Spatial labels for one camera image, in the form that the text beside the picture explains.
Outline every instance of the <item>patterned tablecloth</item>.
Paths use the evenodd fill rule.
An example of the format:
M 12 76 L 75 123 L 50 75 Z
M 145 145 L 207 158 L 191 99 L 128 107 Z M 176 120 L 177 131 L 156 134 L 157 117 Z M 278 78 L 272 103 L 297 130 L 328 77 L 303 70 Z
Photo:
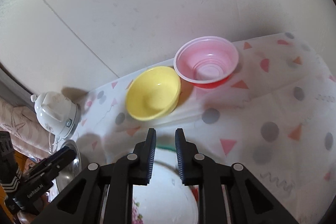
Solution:
M 212 90 L 183 81 L 177 108 L 158 120 L 139 122 L 125 109 L 127 89 L 148 68 L 108 83 L 78 101 L 72 138 L 90 162 L 104 165 L 130 152 L 149 127 L 164 146 L 174 146 L 183 128 L 201 153 L 244 164 L 299 223 L 317 223 L 336 192 L 336 77 L 294 35 L 234 42 L 240 61 L 229 81 Z

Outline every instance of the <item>pink bowl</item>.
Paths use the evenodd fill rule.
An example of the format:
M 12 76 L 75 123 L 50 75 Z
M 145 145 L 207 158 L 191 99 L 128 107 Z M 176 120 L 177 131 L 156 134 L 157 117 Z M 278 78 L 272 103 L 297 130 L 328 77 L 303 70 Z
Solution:
M 174 69 L 193 85 L 211 89 L 229 79 L 238 61 L 238 51 L 230 41 L 221 37 L 199 37 L 178 50 Z

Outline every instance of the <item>beige fabric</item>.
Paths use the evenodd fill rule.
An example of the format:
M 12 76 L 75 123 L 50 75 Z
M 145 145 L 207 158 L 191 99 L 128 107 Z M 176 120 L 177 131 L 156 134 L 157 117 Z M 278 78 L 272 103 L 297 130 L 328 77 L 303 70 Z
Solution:
M 0 126 L 11 134 L 13 147 L 18 152 L 39 159 L 48 157 L 49 132 L 39 124 L 36 114 L 29 108 L 13 107 L 0 98 Z

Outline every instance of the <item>white wall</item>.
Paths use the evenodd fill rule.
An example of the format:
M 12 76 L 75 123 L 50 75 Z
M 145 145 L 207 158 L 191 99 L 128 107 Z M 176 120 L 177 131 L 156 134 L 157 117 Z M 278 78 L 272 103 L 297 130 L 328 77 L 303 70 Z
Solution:
M 298 31 L 336 73 L 332 0 L 0 0 L 0 62 L 33 92 L 83 92 L 185 42 Z

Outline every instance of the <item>yellow bowl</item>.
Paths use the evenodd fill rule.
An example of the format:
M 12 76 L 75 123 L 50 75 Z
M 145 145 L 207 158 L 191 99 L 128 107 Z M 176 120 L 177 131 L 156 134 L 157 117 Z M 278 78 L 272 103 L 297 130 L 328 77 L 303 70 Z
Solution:
M 179 101 L 181 79 L 170 67 L 154 67 L 140 74 L 126 95 L 128 113 L 148 121 L 172 112 Z

